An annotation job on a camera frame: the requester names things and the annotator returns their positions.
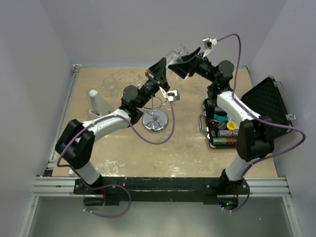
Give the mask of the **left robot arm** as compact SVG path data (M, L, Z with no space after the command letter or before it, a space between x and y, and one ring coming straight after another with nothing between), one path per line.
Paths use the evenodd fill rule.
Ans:
M85 181L85 188L92 194L102 189L101 174L90 161L94 143L117 130L133 127L143 115L141 108L160 89L170 89L166 78L166 58L149 67L145 75L147 80L141 88L129 85L123 90L118 109L90 121L71 120L55 145L60 158Z

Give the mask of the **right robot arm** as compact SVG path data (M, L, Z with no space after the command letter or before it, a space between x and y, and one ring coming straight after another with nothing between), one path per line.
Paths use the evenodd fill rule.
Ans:
M220 181L221 191L231 194L237 189L237 181L244 177L251 165L274 150L273 129L268 124L271 118L251 111L233 94L230 81L233 79L234 65L228 60L213 66L197 49L191 54L176 56L167 67L182 79L198 74L209 80L208 98L238 125L237 155L224 170L222 176L225 179Z

